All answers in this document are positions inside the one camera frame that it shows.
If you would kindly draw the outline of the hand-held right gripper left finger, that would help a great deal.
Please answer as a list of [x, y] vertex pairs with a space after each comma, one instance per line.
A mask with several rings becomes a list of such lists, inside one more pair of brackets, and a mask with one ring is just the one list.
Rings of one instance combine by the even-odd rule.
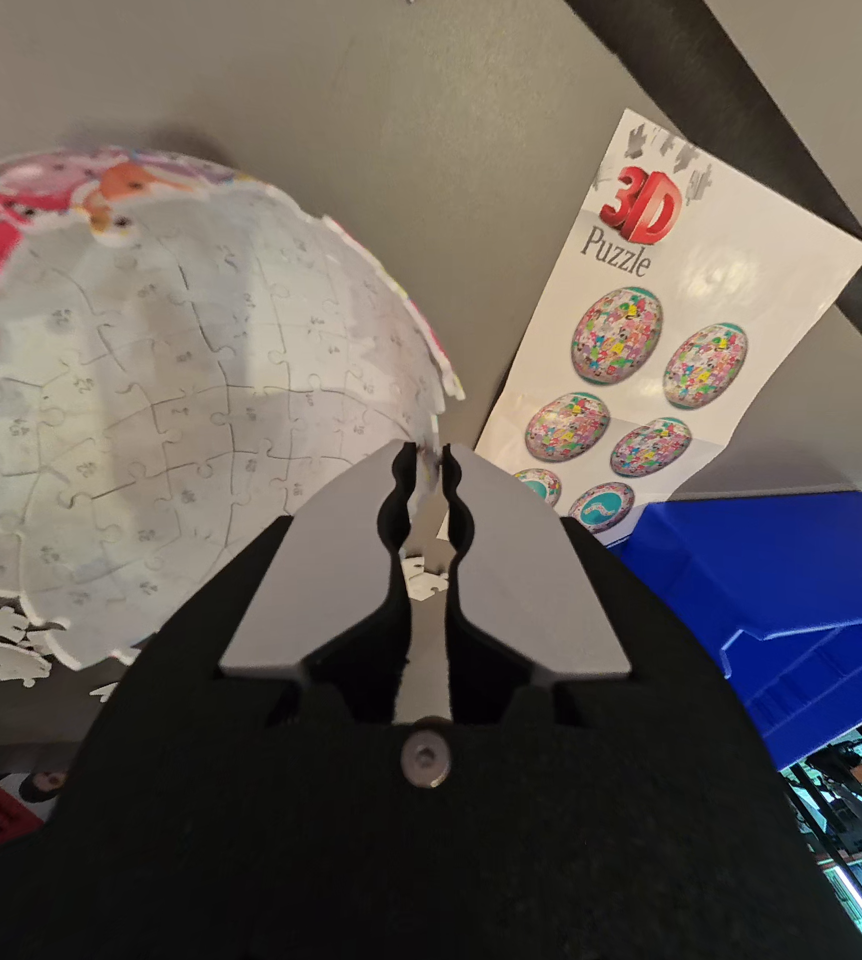
[[411, 643], [399, 556], [417, 445], [391, 441], [316, 492], [287, 533], [221, 660], [229, 678], [333, 686], [360, 722], [392, 722]]

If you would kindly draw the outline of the colourful puzzle ball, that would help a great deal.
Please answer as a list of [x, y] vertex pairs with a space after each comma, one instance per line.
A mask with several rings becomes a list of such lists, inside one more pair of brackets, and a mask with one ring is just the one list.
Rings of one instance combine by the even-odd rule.
[[413, 300], [284, 191], [169, 150], [0, 160], [0, 598], [52, 670], [132, 664], [339, 474], [439, 451], [448, 398]]

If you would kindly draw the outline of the blue plastic bin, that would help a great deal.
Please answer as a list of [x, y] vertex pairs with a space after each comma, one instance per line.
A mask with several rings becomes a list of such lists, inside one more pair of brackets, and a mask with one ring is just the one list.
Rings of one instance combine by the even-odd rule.
[[658, 503], [613, 551], [712, 656], [778, 770], [862, 725], [862, 492]]

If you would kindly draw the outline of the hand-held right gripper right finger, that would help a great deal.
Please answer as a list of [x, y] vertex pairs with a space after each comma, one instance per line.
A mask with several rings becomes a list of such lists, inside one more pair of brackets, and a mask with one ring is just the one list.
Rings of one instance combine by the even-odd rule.
[[452, 720], [498, 724], [521, 689], [629, 678], [629, 657], [560, 516], [466, 446], [441, 460]]

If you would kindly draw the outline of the puzzle instruction leaflet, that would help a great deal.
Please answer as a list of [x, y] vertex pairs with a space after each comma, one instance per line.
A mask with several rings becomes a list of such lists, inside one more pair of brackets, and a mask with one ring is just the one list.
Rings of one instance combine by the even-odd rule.
[[622, 541], [861, 267], [861, 240], [626, 108], [476, 452]]

